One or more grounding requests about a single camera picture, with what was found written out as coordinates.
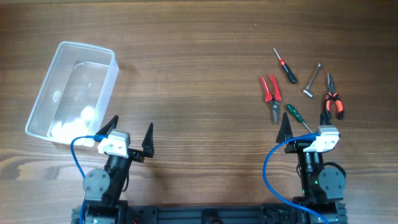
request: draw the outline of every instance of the screwdriver shaft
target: screwdriver shaft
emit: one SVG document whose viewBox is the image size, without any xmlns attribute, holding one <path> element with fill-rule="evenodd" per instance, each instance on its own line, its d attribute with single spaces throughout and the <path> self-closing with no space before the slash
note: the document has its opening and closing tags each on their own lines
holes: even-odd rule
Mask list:
<svg viewBox="0 0 398 224">
<path fill-rule="evenodd" d="M 313 133 L 312 131 L 311 131 L 311 129 L 303 122 L 302 124 L 304 124 L 304 126 L 311 132 L 311 133 Z"/>
<path fill-rule="evenodd" d="M 275 48 L 274 48 L 274 52 L 275 52 L 276 56 L 278 56 L 278 58 L 279 58 L 279 60 L 280 60 L 280 56 L 279 56 L 279 54 L 278 54 L 278 52 L 276 51 Z"/>
</svg>

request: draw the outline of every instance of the pliers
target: pliers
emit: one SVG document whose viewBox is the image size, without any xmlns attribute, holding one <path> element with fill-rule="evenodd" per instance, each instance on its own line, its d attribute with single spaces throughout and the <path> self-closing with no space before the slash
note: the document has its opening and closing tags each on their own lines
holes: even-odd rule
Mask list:
<svg viewBox="0 0 398 224">
<path fill-rule="evenodd" d="M 330 100 L 333 99 L 336 103 L 338 110 L 337 119 L 343 119 L 344 116 L 343 103 L 341 102 L 340 97 L 338 96 L 338 93 L 335 90 L 335 84 L 333 83 L 333 79 L 331 78 L 330 73 L 328 73 L 328 88 L 329 92 L 326 94 L 325 104 L 324 104 L 325 114 L 328 116 L 329 119 L 331 118 Z"/>
<path fill-rule="evenodd" d="M 282 101 L 282 98 L 280 97 L 279 86 L 276 82 L 275 76 L 270 75 L 269 78 L 271 79 L 272 85 L 274 86 L 275 95 L 272 95 L 270 93 L 265 79 L 263 77 L 260 77 L 260 80 L 266 91 L 266 103 L 269 103 L 271 105 L 272 116 L 274 117 L 275 124 L 277 124 L 279 118 L 280 102 Z"/>
</svg>

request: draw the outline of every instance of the cable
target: cable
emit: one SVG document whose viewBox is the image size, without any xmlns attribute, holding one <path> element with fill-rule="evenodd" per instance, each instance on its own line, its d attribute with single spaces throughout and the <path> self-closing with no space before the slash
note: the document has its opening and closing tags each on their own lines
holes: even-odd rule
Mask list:
<svg viewBox="0 0 398 224">
<path fill-rule="evenodd" d="M 296 173 L 297 173 L 298 177 L 301 178 L 301 167 L 299 167 L 299 166 L 300 166 L 300 164 L 297 164 L 297 166 L 296 166 Z"/>
<path fill-rule="evenodd" d="M 334 167 L 336 167 L 343 174 L 344 178 L 346 178 L 346 171 L 339 164 L 337 164 L 335 162 L 326 162 L 326 163 L 323 164 L 323 166 L 334 166 Z"/>
<path fill-rule="evenodd" d="M 264 166 L 262 167 L 262 177 L 264 178 L 264 182 L 266 183 L 268 189 L 269 189 L 279 200 L 283 201 L 283 202 L 286 203 L 287 205 L 290 205 L 291 207 L 294 207 L 294 208 L 303 210 L 304 212 L 308 212 L 309 214 L 315 215 L 315 216 L 321 218 L 326 224 L 329 224 L 329 221 L 328 221 L 323 215 L 319 214 L 318 212 L 316 212 L 316 211 L 314 211 L 314 210 L 311 210 L 311 209 L 309 209 L 309 208 L 303 207 L 303 206 L 301 206 L 301 205 L 297 205 L 297 204 L 295 204 L 295 203 L 293 203 L 293 202 L 290 202 L 290 201 L 286 200 L 285 198 L 283 198 L 281 195 L 279 195 L 279 194 L 271 187 L 271 185 L 269 184 L 269 182 L 268 182 L 268 180 L 267 180 L 267 164 L 268 164 L 268 160 L 271 158 L 271 155 L 272 155 L 278 148 L 280 148 L 280 147 L 283 146 L 284 144 L 287 144 L 287 143 L 292 142 L 292 141 L 297 141 L 297 140 L 302 140 L 302 139 L 304 139 L 304 140 L 314 140 L 316 136 L 319 136 L 319 134 L 317 134 L 317 133 L 305 134 L 305 135 L 303 135 L 303 136 L 299 136 L 299 137 L 296 137 L 296 138 L 288 139 L 288 140 L 286 140 L 286 141 L 280 143 L 279 145 L 277 145 L 275 148 L 273 148 L 273 149 L 268 153 L 268 155 L 267 155 L 267 157 L 266 157 L 266 159 L 265 159 L 265 161 L 264 161 Z"/>
<path fill-rule="evenodd" d="M 81 176 L 83 177 L 83 179 L 86 177 L 85 173 L 83 172 L 83 170 L 81 169 L 79 162 L 77 161 L 76 155 L 75 155 L 75 150 L 73 149 L 73 145 L 75 143 L 76 140 L 78 139 L 82 139 L 82 138 L 92 138 L 96 141 L 102 141 L 102 139 L 107 138 L 108 136 L 106 135 L 97 135 L 97 136 L 80 136 L 75 138 L 71 143 L 70 143 L 70 152 L 72 153 L 73 159 L 75 160 L 76 166 L 79 169 Z M 79 216 L 79 223 L 83 224 L 83 213 L 84 213 L 84 209 L 85 209 L 85 205 L 86 205 L 86 200 L 83 200 L 83 204 L 81 205 L 81 209 L 80 209 L 80 216 Z"/>
<path fill-rule="evenodd" d="M 129 179 L 130 179 L 130 175 L 129 175 L 129 173 L 127 173 L 127 183 L 126 183 L 126 186 L 124 187 L 124 189 L 122 190 L 122 192 L 125 192 L 127 190 L 127 187 L 129 186 Z"/>
</svg>

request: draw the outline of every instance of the wood grain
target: wood grain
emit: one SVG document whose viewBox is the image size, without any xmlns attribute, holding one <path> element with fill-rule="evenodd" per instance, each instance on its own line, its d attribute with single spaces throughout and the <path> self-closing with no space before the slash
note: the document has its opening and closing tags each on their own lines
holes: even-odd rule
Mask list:
<svg viewBox="0 0 398 224">
<path fill-rule="evenodd" d="M 342 138 L 324 158 L 347 171 L 349 222 L 397 223 L 397 15 L 389 1 L 0 5 L 0 222 L 69 223 L 83 199 L 68 146 L 24 132 L 55 50 L 69 40 L 116 53 L 121 73 L 105 120 L 118 114 L 134 146 L 154 123 L 155 157 L 131 166 L 122 195 L 130 204 L 277 202 L 261 172 L 279 125 L 259 77 L 274 74 L 282 104 L 315 129 L 331 72 L 345 120 L 332 120 Z M 318 62 L 310 100 L 301 90 Z M 306 133 L 290 120 L 295 135 Z M 94 148 L 76 153 L 85 172 L 106 161 Z M 269 164 L 287 198 L 300 195 L 296 164 L 282 151 Z"/>
</svg>

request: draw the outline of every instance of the plastic bin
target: plastic bin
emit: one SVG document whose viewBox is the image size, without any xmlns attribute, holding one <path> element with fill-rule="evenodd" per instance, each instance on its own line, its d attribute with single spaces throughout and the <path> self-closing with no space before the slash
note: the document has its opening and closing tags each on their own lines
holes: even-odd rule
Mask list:
<svg viewBox="0 0 398 224">
<path fill-rule="evenodd" d="M 27 134 L 65 144 L 101 127 L 118 77 L 110 49 L 62 42 L 55 53 L 26 124 Z M 81 139 L 76 145 L 93 146 Z"/>
</svg>

